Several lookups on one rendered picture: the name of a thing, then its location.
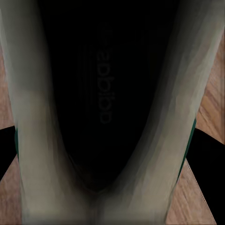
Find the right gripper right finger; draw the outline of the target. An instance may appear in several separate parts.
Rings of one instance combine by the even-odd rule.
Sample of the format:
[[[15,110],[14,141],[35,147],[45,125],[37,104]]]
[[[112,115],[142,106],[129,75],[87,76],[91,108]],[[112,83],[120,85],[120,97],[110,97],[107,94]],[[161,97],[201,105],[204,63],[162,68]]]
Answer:
[[[225,225],[225,145],[195,128],[186,159],[217,225]]]

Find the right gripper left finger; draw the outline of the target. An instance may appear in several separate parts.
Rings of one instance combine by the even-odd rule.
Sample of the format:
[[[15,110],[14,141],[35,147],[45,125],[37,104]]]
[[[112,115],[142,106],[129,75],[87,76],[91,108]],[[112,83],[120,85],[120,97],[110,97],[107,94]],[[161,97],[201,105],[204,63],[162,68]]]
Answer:
[[[0,180],[15,158],[15,126],[0,130]]]

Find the gym shoe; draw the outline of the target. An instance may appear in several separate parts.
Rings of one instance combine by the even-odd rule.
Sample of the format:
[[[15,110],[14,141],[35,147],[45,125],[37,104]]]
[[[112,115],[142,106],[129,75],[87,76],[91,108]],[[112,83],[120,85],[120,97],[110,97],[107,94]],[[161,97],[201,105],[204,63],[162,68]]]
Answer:
[[[0,0],[22,225],[165,225],[225,0]]]

